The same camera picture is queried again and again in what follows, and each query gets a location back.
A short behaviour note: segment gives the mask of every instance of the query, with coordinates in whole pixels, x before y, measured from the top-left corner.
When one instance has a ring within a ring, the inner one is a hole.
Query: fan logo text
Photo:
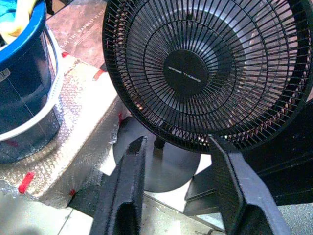
[[[189,75],[189,74],[186,74],[186,73],[183,72],[183,71],[180,71],[180,70],[178,70],[178,69],[175,69],[175,68],[173,68],[173,67],[171,67],[171,66],[169,66],[168,69],[169,69],[169,70],[173,70],[173,71],[175,71],[175,72],[177,72],[177,73],[179,73],[179,74],[183,74],[184,76],[189,77],[190,79],[195,80],[195,81],[197,81],[197,82],[201,82],[200,79],[196,79],[195,77],[193,77],[193,76],[191,76],[191,75]]]

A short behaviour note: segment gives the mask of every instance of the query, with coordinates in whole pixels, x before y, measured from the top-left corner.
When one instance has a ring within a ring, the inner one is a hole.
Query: blue cloth
[[[0,22],[14,21],[17,0],[0,0]]]

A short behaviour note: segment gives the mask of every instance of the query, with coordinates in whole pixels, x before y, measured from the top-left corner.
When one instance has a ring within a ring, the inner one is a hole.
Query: bubble wrap
[[[116,142],[119,116],[127,112],[109,75],[67,56],[61,92],[63,123],[41,151],[17,163],[0,165],[0,190],[13,196],[29,172],[25,195],[56,208],[66,207],[73,192],[99,183],[100,165]]]

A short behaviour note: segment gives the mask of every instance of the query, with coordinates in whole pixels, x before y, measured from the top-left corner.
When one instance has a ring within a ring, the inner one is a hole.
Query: fan hub
[[[200,93],[206,86],[208,71],[204,61],[189,50],[176,50],[164,62],[168,85],[182,95]]]

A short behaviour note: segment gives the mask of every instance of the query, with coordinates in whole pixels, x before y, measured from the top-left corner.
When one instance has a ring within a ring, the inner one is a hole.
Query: fan grille
[[[216,134],[253,148],[310,93],[304,2],[112,0],[103,30],[112,81],[130,111],[175,145],[208,152]]]

